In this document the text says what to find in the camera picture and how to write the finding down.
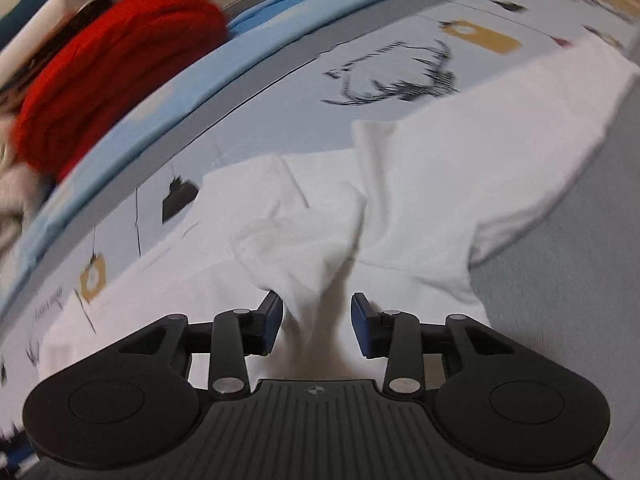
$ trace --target pile of clothes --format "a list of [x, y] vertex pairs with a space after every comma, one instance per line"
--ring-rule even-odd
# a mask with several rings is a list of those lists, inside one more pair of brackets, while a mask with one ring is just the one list
[[52, 184], [226, 37], [206, 0], [21, 0], [0, 20], [0, 261]]

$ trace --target silver screw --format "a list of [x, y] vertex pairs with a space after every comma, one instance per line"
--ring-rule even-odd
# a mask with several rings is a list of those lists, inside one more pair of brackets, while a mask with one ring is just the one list
[[398, 377], [389, 383], [396, 394], [414, 394], [420, 389], [420, 383], [410, 377]]
[[244, 381], [237, 377], [221, 377], [211, 385], [219, 394], [236, 394], [244, 388]]

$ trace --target mattress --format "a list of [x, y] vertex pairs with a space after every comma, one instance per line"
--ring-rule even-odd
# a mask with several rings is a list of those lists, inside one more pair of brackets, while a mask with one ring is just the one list
[[[236, 25], [255, 30], [293, 8], [286, 0], [271, 3], [279, 4], [276, 13], [261, 6]], [[468, 28], [482, 30], [482, 44], [464, 38]], [[235, 78], [104, 186], [40, 260], [3, 327], [0, 426], [20, 424], [22, 402], [38, 380], [39, 340], [66, 298], [90, 301], [82, 286], [94, 256], [111, 283], [187, 213], [189, 192], [178, 199], [174, 193], [178, 206], [167, 211], [178, 177], [178, 192], [189, 184], [192, 196], [205, 173], [252, 156], [349, 147], [356, 118], [395, 120], [587, 34], [640, 60], [638, 22], [599, 0], [384, 0], [287, 44]], [[435, 67], [436, 77], [416, 64]], [[404, 80], [417, 93], [380, 97], [372, 83]], [[156, 92], [133, 119], [162, 107], [170, 90]], [[632, 310], [640, 249], [630, 243], [640, 229], [639, 103], [636, 87], [603, 148], [548, 217], [472, 271], [494, 328], [606, 395], [612, 424], [596, 463], [621, 480], [640, 470], [634, 463], [640, 364], [632, 358], [640, 346]]]

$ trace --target light blue edge trim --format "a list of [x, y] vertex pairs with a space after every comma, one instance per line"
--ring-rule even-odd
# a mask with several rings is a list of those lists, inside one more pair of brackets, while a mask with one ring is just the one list
[[[0, 270], [0, 321], [73, 216], [144, 149], [199, 105], [277, 50], [380, 0], [305, 0], [240, 34], [162, 86], [121, 120], [53, 192]], [[169, 100], [140, 117], [158, 96]]]

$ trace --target bed sheet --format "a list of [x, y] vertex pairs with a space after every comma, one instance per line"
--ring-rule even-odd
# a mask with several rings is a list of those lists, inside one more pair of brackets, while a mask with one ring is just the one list
[[[464, 33], [468, 28], [488, 34], [484, 44], [467, 41]], [[24, 397], [37, 381], [32, 365], [38, 359], [39, 339], [66, 298], [79, 291], [78, 301], [86, 301], [81, 277], [90, 267], [92, 255], [102, 257], [106, 283], [110, 283], [184, 217], [188, 204], [162, 222], [162, 202], [175, 177], [197, 187], [205, 173], [265, 152], [348, 147], [350, 123], [355, 118], [395, 120], [428, 99], [469, 88], [527, 59], [596, 33], [628, 50], [638, 33], [638, 22], [599, 0], [452, 0], [347, 43], [333, 43], [334, 48], [319, 55], [309, 45], [312, 37], [306, 43], [301, 41], [299, 48], [306, 52], [306, 62], [228, 113], [140, 183], [88, 230], [45, 279], [0, 345], [7, 371], [0, 389], [0, 426], [19, 425]], [[402, 82], [413, 86], [408, 88]], [[392, 91], [385, 93], [380, 85]], [[492, 306], [510, 308], [491, 296], [500, 296], [500, 287], [494, 288], [496, 282], [502, 280], [488, 272], [481, 283], [489, 290], [489, 300], [479, 294], [500, 330], [502, 318], [496, 314], [498, 322], [494, 321]], [[552, 301], [557, 301], [553, 295], [547, 303]], [[535, 320], [528, 327], [514, 323], [517, 329], [508, 322], [503, 325], [508, 335], [519, 340], [539, 325]], [[552, 327], [546, 333], [554, 333]], [[539, 341], [530, 343], [546, 352]]]

